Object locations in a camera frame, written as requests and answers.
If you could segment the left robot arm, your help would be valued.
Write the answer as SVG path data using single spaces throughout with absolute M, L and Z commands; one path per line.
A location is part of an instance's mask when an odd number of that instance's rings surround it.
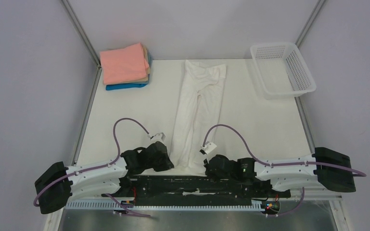
M 127 150 L 113 164 L 66 167 L 63 162 L 56 162 L 35 181 L 34 206 L 39 207 L 42 214 L 49 214 L 85 197 L 134 198 L 133 176 L 147 169 L 162 172 L 173 167 L 167 147 L 160 141 Z

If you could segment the white t shirt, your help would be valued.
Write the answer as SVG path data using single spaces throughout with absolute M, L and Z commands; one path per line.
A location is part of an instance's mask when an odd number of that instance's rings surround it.
M 178 108 L 173 128 L 170 160 L 190 175 L 205 173 L 200 152 L 209 129 L 218 124 L 227 66 L 208 66 L 185 60 Z

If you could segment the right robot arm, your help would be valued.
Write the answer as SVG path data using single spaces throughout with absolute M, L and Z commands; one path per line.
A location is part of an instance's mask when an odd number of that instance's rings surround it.
M 235 161 L 217 154 L 210 160 L 205 159 L 204 167 L 206 176 L 215 180 L 258 184 L 264 196 L 310 186 L 323 186 L 339 193 L 356 191 L 356 173 L 350 157 L 325 147 L 317 147 L 307 156 L 267 161 L 265 165 L 252 157 Z

